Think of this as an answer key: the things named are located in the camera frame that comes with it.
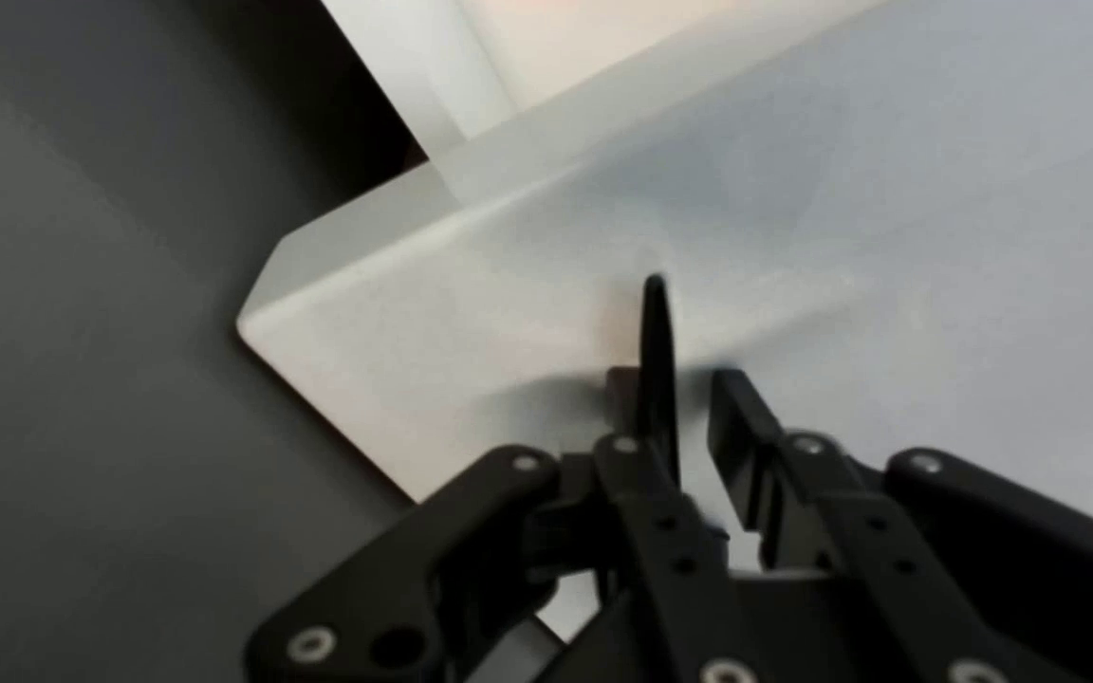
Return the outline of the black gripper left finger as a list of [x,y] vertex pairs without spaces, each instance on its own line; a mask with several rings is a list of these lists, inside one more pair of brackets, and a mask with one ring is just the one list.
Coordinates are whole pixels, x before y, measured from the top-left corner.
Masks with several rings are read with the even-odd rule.
[[245,683],[463,683],[558,582],[598,613],[538,683],[700,683],[734,653],[726,539],[681,489],[676,378],[620,367],[631,424],[583,453],[492,446],[278,607]]

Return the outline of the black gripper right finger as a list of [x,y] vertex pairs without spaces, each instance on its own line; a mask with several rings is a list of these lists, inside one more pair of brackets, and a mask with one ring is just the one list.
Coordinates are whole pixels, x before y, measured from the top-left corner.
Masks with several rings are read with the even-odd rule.
[[1093,683],[1093,517],[954,450],[872,470],[784,429],[741,367],[708,378],[708,453],[765,571],[817,567],[916,683]]

